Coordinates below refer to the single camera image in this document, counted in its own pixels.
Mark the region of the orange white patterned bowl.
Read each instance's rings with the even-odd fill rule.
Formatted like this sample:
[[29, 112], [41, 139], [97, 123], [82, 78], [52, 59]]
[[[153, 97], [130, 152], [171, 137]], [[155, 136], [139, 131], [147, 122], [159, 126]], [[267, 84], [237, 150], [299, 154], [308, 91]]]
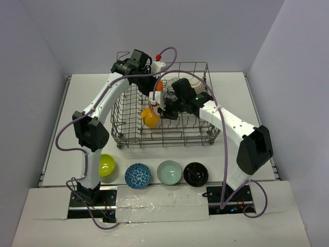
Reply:
[[157, 117], [160, 117], [162, 114], [162, 108], [160, 103], [156, 102], [156, 101], [150, 101], [148, 102], [148, 107], [149, 110], [151, 111], [151, 113]]

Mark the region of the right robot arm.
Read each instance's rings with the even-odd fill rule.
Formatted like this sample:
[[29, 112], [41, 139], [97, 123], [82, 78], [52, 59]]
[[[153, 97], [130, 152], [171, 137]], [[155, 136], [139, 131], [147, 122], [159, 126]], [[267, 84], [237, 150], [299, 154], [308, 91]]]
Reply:
[[241, 187], [273, 156], [270, 132], [267, 127], [256, 127], [238, 118], [217, 103], [211, 88], [199, 94], [187, 78], [171, 83], [175, 100], [165, 101], [167, 112], [187, 112], [207, 121], [222, 131], [224, 144], [230, 138], [237, 146], [236, 167], [228, 171], [228, 160], [224, 164], [223, 195], [235, 201], [241, 195]]

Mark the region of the orange bowl white inside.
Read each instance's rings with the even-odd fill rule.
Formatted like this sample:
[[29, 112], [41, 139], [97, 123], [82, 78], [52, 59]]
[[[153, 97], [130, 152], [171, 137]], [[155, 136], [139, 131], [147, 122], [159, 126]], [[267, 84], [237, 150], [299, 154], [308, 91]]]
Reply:
[[159, 81], [156, 87], [156, 91], [162, 92], [162, 90], [163, 90], [163, 82]]

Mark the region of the grey patterned bowl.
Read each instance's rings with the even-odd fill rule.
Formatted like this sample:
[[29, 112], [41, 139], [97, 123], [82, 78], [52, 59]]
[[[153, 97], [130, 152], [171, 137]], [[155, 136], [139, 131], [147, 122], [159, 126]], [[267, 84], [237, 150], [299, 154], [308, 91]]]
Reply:
[[206, 92], [206, 86], [197, 78], [192, 77], [189, 79], [189, 83], [191, 87], [195, 90], [196, 94], [200, 94], [202, 92]]

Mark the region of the grey wire dish rack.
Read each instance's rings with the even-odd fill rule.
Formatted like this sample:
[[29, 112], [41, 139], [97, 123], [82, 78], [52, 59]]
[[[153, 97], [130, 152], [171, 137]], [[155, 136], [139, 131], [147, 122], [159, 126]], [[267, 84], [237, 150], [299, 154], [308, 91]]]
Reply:
[[124, 91], [111, 111], [111, 136], [117, 148], [170, 147], [213, 144], [220, 134], [214, 125], [188, 113], [179, 113], [176, 120], [160, 119], [155, 127], [147, 127], [142, 111], [148, 99], [132, 84]]

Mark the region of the yellow-orange bowl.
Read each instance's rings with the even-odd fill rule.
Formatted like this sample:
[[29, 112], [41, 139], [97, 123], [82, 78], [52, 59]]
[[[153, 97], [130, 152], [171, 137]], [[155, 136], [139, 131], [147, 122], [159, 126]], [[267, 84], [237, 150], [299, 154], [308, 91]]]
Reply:
[[145, 108], [141, 113], [141, 118], [144, 122], [144, 124], [149, 127], [153, 128], [155, 127], [159, 122], [159, 116], [152, 113], [152, 111], [149, 108]]

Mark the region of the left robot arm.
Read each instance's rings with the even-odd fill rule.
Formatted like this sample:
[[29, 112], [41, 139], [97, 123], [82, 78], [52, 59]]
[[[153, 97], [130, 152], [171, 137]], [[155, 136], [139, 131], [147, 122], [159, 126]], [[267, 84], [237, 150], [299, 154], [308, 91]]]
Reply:
[[148, 95], [154, 89], [157, 73], [165, 66], [161, 55], [152, 60], [148, 54], [133, 50], [129, 58], [113, 64], [103, 89], [84, 111], [73, 113], [75, 135], [85, 156], [83, 178], [77, 182], [77, 194], [87, 205], [95, 205], [100, 200], [99, 165], [102, 149], [110, 138], [104, 126], [110, 110], [131, 84]]

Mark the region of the lime green bowl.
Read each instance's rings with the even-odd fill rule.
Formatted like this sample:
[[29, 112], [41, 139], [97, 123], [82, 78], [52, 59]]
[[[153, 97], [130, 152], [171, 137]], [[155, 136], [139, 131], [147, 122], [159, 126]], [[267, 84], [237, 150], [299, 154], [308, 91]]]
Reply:
[[109, 176], [115, 169], [115, 160], [109, 154], [101, 154], [99, 165], [99, 177]]

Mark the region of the blue floral bowl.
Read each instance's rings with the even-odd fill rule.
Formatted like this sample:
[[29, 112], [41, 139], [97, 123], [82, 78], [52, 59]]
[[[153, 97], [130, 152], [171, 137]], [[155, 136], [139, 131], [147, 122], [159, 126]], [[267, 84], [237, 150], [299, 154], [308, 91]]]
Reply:
[[171, 78], [167, 81], [166, 83], [166, 98], [170, 98], [170, 99], [177, 99], [177, 96], [173, 90], [172, 84], [174, 82], [178, 81], [178, 78]]

